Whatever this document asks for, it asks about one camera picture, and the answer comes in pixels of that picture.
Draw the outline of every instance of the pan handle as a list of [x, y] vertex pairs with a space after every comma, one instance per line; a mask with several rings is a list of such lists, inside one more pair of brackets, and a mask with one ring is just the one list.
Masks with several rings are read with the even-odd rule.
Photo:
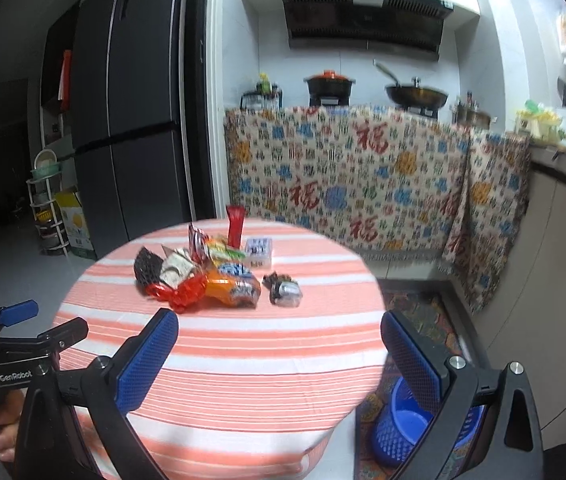
[[401, 82], [398, 78], [391, 72], [389, 68], [387, 68], [384, 64], [379, 63], [376, 59], [372, 61], [375, 67], [377, 67], [380, 72], [383, 72], [386, 76], [390, 76], [394, 81], [396, 81], [396, 86], [401, 86]]

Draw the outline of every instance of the blue plastic bin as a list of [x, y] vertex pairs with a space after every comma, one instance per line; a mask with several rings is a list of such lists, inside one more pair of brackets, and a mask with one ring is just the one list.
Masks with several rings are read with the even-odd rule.
[[[458, 436], [454, 449], [468, 443], [479, 426], [483, 407], [474, 406]], [[394, 384], [391, 402], [384, 407], [371, 435], [372, 452], [381, 465], [397, 467], [412, 452], [433, 415], [422, 410], [403, 378]]]

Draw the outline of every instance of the wok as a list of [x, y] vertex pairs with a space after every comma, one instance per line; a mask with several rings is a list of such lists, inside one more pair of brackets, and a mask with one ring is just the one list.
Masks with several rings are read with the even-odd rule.
[[402, 85], [398, 78], [383, 64], [376, 59], [374, 66], [385, 75], [390, 76], [396, 85], [385, 87], [388, 97], [403, 108], [427, 108], [428, 110], [440, 110], [447, 102], [447, 94], [435, 88], [421, 86], [418, 77], [412, 78], [411, 85]]

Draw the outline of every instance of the table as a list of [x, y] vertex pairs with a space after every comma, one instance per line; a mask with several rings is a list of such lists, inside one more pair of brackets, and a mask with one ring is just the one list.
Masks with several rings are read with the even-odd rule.
[[[227, 220], [196, 222], [227, 234]], [[127, 243], [79, 278], [55, 324], [83, 317], [90, 332], [61, 354], [61, 368], [112, 355], [160, 306], [135, 286], [133, 262], [145, 246], [188, 243], [186, 224]], [[269, 303], [254, 310], [219, 308], [179, 315], [179, 337], [153, 386], [128, 414], [170, 478], [301, 479], [320, 459], [333, 428], [373, 391], [387, 351], [385, 310], [361, 258], [306, 229], [246, 219], [243, 240], [273, 239], [273, 265], [298, 280], [298, 308]], [[261, 279], [265, 272], [255, 272]], [[87, 410], [77, 408], [86, 439], [107, 478], [117, 478], [95, 439]]]

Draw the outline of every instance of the floor mat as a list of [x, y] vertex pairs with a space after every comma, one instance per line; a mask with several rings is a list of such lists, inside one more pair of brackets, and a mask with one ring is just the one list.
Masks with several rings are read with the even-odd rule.
[[[437, 293], [398, 292], [387, 282], [384, 283], [384, 280], [379, 280], [379, 285], [387, 310], [398, 310], [412, 322], [420, 334], [437, 343], [445, 344], [454, 354], [461, 354], [458, 339], [447, 319], [441, 297]], [[368, 395], [357, 408], [354, 480], [388, 480], [394, 474], [393, 468], [383, 467], [375, 462], [369, 438], [375, 421], [385, 404], [389, 402], [392, 387], [400, 376], [396, 365], [388, 357], [377, 390]], [[470, 445], [471, 442], [450, 455], [438, 480], [452, 479], [458, 474]]]

